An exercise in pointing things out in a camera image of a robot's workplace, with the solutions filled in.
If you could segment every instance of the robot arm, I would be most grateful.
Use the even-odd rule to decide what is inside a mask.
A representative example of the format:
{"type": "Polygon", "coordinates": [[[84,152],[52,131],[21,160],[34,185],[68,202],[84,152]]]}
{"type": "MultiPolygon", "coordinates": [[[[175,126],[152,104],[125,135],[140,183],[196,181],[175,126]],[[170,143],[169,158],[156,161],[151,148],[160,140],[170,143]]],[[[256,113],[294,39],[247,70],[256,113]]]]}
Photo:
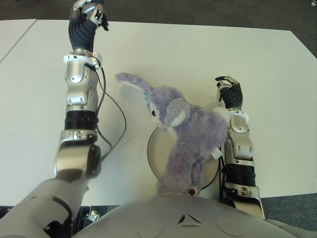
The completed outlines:
{"type": "Polygon", "coordinates": [[[0,237],[57,237],[71,230],[88,181],[101,170],[95,145],[98,122],[98,75],[102,57],[93,52],[95,30],[107,30],[102,0],[78,0],[69,37],[73,53],[64,57],[68,85],[64,131],[54,163],[56,177],[41,183],[0,222],[0,237]]]}
{"type": "Polygon", "coordinates": [[[231,112],[228,138],[222,148],[225,161],[222,189],[227,195],[222,202],[264,219],[260,190],[255,181],[253,144],[247,125],[249,116],[241,111],[243,97],[240,83],[230,76],[218,77],[216,81],[219,101],[222,99],[231,112]]]}

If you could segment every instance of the black joint band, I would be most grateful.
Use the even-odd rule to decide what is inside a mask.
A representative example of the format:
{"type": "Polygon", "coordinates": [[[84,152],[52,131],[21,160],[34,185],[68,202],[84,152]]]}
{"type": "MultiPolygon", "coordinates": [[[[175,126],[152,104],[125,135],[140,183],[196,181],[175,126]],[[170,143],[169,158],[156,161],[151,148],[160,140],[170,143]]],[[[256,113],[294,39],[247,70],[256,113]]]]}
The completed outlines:
{"type": "Polygon", "coordinates": [[[69,111],[66,113],[65,130],[95,130],[98,122],[97,114],[92,111],[69,111]]]}
{"type": "Polygon", "coordinates": [[[256,186],[256,174],[253,166],[230,164],[225,166],[227,182],[256,186]]]}

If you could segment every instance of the purple plush toy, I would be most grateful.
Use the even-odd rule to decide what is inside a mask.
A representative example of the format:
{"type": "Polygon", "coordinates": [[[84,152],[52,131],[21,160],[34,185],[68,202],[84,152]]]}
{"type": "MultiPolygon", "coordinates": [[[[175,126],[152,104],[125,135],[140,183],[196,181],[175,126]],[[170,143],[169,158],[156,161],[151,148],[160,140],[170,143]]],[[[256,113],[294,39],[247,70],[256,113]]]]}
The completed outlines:
{"type": "Polygon", "coordinates": [[[176,88],[154,88],[136,75],[121,73],[116,80],[138,88],[146,95],[153,122],[170,133],[171,149],[158,193],[198,194],[203,185],[205,162],[227,138],[230,114],[225,108],[213,111],[189,104],[176,88]]]}

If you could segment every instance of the gray carpet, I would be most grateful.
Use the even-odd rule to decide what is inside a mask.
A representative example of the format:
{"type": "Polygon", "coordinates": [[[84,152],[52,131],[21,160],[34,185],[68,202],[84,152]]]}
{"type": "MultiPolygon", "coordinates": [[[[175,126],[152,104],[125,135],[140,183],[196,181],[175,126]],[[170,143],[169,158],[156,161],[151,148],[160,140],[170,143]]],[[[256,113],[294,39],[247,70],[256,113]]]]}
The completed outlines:
{"type": "Polygon", "coordinates": [[[261,200],[266,219],[317,231],[317,193],[261,200]]]}
{"type": "MultiPolygon", "coordinates": [[[[73,0],[1,0],[0,20],[68,19],[72,4],[73,0]]],[[[310,0],[106,0],[105,7],[110,21],[290,30],[317,56],[317,6],[310,0]]],[[[267,219],[317,230],[317,194],[262,202],[267,219]]]]}

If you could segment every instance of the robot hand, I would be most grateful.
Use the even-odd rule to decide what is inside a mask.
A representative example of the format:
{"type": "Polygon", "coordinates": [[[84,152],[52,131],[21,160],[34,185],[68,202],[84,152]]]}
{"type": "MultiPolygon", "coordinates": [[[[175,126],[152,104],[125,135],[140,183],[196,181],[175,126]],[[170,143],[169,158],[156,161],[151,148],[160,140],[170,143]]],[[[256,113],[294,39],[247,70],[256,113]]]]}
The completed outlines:
{"type": "Polygon", "coordinates": [[[217,83],[217,98],[219,102],[223,100],[227,109],[237,108],[241,110],[243,97],[240,83],[231,76],[221,76],[215,80],[219,81],[219,83],[217,83]]]}
{"type": "Polygon", "coordinates": [[[108,31],[108,21],[103,0],[78,0],[74,3],[69,20],[69,39],[73,49],[92,52],[96,29],[102,26],[108,31]]]}

